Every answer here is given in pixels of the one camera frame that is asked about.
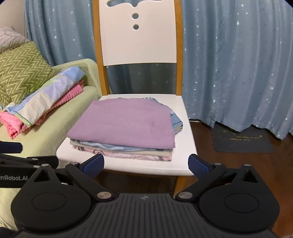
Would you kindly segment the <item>pink folded blanket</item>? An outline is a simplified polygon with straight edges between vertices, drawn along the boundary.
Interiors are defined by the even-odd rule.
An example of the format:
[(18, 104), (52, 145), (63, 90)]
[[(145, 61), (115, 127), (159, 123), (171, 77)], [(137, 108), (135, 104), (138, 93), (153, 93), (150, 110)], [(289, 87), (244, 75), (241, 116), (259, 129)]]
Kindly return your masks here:
[(40, 125), (50, 111), (83, 92), (83, 80), (72, 85), (72, 81), (67, 79), (64, 76), (52, 78), (25, 98), (19, 104), (21, 109), (9, 106), (1, 112), (1, 125), (6, 127), (10, 138), (14, 139), (33, 125)]

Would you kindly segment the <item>light green sofa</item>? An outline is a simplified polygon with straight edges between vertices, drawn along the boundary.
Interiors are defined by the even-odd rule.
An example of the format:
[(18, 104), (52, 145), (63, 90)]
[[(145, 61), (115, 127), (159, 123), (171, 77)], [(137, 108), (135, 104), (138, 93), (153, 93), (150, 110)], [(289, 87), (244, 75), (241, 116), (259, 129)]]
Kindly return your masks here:
[(11, 139), (6, 127), (1, 125), (1, 141), (20, 142), (23, 150), (19, 157), (55, 155), (73, 127), (92, 101), (100, 99), (102, 93), (99, 83), (97, 63), (92, 59), (81, 59), (53, 66), (59, 73), (71, 66), (78, 66), (84, 73), (83, 92), (65, 104), (50, 111), (39, 126), (34, 125)]

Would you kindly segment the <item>patchwork folded blanket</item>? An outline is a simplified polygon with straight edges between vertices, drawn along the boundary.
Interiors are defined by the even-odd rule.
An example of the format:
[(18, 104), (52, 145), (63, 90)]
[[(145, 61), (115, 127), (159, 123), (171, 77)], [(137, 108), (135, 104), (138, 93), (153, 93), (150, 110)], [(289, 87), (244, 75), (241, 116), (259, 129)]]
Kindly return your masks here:
[(48, 80), (18, 105), (10, 103), (3, 111), (16, 116), (30, 127), (84, 76), (85, 73), (78, 66), (69, 67)]

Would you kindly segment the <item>pink patterned folded garment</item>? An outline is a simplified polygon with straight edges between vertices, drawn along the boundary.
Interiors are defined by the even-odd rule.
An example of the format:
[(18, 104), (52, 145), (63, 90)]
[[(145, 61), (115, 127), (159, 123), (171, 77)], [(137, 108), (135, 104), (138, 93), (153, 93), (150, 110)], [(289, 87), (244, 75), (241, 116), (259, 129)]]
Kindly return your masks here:
[(163, 155), (153, 151), (139, 151), (139, 152), (120, 152), (120, 151), (108, 151), (96, 147), (90, 147), (86, 145), (80, 145), (77, 142), (70, 140), (70, 145), (76, 150), (90, 152), (92, 154), (102, 154), (103, 156), (123, 159), (137, 159), (148, 161), (171, 161), (172, 152), (163, 152)]

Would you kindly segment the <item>dark door mat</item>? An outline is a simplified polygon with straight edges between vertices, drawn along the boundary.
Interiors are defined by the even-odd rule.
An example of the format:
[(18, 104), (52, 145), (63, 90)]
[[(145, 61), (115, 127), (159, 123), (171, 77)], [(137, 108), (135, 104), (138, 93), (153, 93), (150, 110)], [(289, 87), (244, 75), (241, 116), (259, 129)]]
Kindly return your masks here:
[(266, 130), (251, 126), (241, 132), (216, 123), (211, 129), (213, 147), (223, 153), (273, 153)]

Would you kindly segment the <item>green zigzag pillow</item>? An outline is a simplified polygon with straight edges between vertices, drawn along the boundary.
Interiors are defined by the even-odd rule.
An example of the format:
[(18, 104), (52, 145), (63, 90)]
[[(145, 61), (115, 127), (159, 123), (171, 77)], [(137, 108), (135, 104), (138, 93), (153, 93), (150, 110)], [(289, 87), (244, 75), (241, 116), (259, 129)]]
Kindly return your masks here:
[(33, 41), (1, 54), (1, 107), (18, 105), (56, 75)]

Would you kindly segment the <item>grey white pillow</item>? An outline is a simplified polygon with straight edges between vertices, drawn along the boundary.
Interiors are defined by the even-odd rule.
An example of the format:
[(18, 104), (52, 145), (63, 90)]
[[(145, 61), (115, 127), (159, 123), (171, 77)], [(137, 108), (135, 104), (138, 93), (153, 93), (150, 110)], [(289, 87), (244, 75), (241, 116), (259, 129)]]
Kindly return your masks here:
[(28, 40), (21, 34), (17, 33), (12, 26), (1, 28), (0, 53), (16, 48), (27, 42)]

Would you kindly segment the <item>blue star curtain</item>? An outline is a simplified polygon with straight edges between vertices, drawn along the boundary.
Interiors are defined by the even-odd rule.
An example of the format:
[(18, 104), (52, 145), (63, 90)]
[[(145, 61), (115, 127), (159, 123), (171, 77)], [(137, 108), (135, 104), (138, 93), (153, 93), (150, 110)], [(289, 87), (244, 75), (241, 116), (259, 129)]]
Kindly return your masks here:
[[(292, 134), (292, 7), (287, 1), (182, 1), (188, 117)], [(26, 32), (50, 65), (95, 56), (92, 1), (25, 1)]]

